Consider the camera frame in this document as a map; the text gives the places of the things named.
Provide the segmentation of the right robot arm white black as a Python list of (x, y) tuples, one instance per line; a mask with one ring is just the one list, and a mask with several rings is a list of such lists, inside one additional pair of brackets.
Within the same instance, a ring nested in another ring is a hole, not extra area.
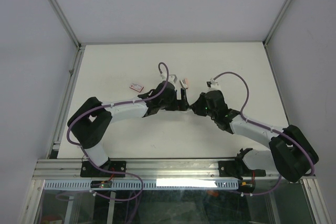
[(265, 151), (241, 150), (235, 162), (235, 171), (240, 175), (254, 169), (277, 171), (294, 183), (312, 173), (319, 161), (318, 154), (297, 126), (274, 127), (254, 122), (230, 109), (219, 90), (201, 93), (191, 110), (196, 115), (209, 116), (222, 131), (246, 137), (267, 148)]

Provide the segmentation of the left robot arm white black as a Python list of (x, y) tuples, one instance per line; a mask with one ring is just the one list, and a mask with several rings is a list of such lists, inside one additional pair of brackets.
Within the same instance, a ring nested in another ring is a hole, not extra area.
[(177, 97), (175, 85), (161, 82), (157, 88), (140, 94), (133, 100), (103, 103), (90, 97), (69, 119), (67, 141), (79, 146), (88, 158), (84, 168), (94, 176), (106, 177), (108, 173), (123, 177), (123, 171), (108, 157), (101, 140), (110, 124), (135, 118), (145, 118), (160, 110), (187, 111), (186, 89), (181, 88), (181, 98)]

